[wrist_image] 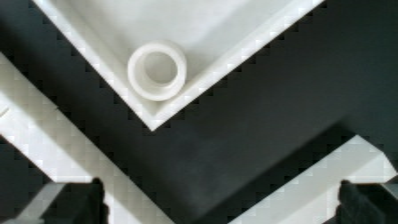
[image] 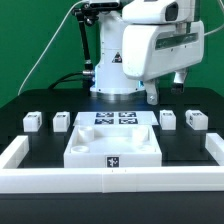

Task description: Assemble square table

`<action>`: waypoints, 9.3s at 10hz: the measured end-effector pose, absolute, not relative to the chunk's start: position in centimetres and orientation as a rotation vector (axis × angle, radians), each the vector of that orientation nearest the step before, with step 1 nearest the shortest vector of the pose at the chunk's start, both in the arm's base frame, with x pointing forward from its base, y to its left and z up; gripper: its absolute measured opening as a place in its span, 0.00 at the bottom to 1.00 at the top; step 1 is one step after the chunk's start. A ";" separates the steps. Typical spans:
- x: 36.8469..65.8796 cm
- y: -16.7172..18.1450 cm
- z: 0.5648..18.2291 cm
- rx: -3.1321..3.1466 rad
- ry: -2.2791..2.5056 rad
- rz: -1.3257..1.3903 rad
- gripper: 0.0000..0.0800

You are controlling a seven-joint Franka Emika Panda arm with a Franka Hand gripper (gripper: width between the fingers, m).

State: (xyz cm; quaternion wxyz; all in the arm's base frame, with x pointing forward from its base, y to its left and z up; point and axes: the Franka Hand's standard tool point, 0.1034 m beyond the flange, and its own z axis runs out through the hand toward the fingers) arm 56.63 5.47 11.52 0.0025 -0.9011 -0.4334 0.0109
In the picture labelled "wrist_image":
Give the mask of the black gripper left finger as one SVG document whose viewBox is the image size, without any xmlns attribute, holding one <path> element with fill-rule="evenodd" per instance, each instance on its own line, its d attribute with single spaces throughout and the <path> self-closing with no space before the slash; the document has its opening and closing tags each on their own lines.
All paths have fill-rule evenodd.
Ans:
<svg viewBox="0 0 398 224">
<path fill-rule="evenodd" d="M 101 180 L 88 183 L 49 182 L 10 224 L 108 224 Z"/>
</svg>

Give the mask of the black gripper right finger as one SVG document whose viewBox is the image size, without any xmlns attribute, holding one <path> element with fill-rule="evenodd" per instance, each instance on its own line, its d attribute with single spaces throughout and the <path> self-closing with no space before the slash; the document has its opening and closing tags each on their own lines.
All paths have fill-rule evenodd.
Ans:
<svg viewBox="0 0 398 224">
<path fill-rule="evenodd" d="M 398 224 L 398 176 L 383 183 L 341 181 L 337 224 Z"/>
</svg>

